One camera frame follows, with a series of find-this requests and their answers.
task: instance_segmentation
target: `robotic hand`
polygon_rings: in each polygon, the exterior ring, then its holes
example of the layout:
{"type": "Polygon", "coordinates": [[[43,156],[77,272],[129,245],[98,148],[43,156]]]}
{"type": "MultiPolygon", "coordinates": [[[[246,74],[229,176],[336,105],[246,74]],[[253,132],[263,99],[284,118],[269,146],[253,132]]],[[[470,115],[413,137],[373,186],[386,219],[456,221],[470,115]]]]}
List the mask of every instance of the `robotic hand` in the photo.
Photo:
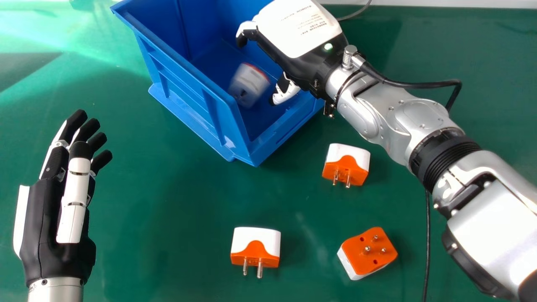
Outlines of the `robotic hand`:
{"type": "Polygon", "coordinates": [[[419,178],[447,219],[444,247],[483,293],[537,301],[537,188],[466,137],[446,108],[404,89],[453,85],[449,109],[460,81],[387,79],[314,0],[269,3],[241,24],[236,40],[256,41],[282,67],[274,104],[297,92],[289,87],[310,91],[325,100],[325,115],[337,110],[419,178]]]}
{"type": "Polygon", "coordinates": [[[19,188],[13,248],[22,260],[28,302],[82,301],[83,285],[95,264],[95,243],[88,237],[87,206],[95,177],[112,159],[106,135],[94,135],[96,119],[76,111],[48,148],[39,180],[19,188]]]}

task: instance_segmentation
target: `white wall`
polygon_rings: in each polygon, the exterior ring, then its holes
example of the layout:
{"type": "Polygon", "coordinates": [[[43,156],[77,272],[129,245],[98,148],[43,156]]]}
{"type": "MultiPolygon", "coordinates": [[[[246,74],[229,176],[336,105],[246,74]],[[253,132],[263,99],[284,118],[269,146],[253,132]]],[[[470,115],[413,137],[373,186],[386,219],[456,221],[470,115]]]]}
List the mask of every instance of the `white wall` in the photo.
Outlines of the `white wall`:
{"type": "MultiPolygon", "coordinates": [[[[318,0],[322,4],[365,4],[367,0],[318,0]]],[[[537,0],[373,0],[371,5],[537,9],[537,0]]]]}

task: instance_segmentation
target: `green table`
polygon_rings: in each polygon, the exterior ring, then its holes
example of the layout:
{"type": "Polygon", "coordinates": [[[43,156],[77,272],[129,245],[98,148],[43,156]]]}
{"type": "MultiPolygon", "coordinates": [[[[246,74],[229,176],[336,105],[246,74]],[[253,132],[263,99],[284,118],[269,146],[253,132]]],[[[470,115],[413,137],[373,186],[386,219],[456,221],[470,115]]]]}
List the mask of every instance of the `green table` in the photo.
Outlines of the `green table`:
{"type": "MultiPolygon", "coordinates": [[[[85,301],[417,301],[425,264],[419,182],[341,117],[315,116],[259,168],[228,163],[148,93],[130,29],[111,1],[0,2],[0,300],[26,298],[12,250],[20,183],[78,108],[97,117],[114,160],[97,181],[90,235],[97,263],[85,301]],[[328,144],[372,153],[360,188],[321,177],[328,144]],[[281,264],[262,280],[230,264],[233,228],[282,232],[281,264]],[[351,282],[336,251],[383,227],[399,257],[351,282]]],[[[350,8],[332,8],[338,15],[350,8]]],[[[388,76],[464,81],[452,117],[537,182],[537,11],[372,7],[343,24],[388,76]]],[[[413,91],[446,100],[449,89],[413,91]]],[[[432,214],[430,301],[490,301],[443,251],[432,214]]]]}

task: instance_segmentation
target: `blue plastic bin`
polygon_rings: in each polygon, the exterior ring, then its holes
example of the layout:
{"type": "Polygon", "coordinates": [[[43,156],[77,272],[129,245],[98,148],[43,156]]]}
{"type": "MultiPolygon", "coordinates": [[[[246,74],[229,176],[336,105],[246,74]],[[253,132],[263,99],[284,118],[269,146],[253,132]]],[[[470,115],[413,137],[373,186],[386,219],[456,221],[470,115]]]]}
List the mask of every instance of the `blue plastic bin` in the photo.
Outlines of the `blue plastic bin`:
{"type": "Polygon", "coordinates": [[[262,69],[274,87],[281,69],[257,47],[235,46],[241,22],[270,0],[124,0],[112,11],[135,33],[153,85],[149,93],[227,161],[260,165],[322,106],[301,91],[271,106],[268,89],[245,109],[226,91],[238,66],[262,69]]]}

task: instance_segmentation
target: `orange and white plug adapter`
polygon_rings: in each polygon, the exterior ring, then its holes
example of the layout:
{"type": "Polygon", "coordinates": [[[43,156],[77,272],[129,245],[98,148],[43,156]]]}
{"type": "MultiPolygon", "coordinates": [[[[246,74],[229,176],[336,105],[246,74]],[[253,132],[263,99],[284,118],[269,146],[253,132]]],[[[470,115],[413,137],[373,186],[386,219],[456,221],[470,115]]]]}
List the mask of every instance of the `orange and white plug adapter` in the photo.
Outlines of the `orange and white plug adapter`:
{"type": "Polygon", "coordinates": [[[275,229],[236,227],[231,241],[231,263],[242,265],[243,275],[248,266],[257,266],[257,278],[263,276],[263,267],[277,268],[280,264],[281,233],[275,229]]]}
{"type": "Polygon", "coordinates": [[[384,230],[374,227],[345,240],[337,255],[349,278],[360,280],[393,262],[397,251],[384,230]]]}
{"type": "Polygon", "coordinates": [[[367,150],[331,143],[324,162],[323,177],[331,179],[333,185],[344,182],[347,188],[363,185],[369,174],[370,158],[371,153],[367,150]]]}

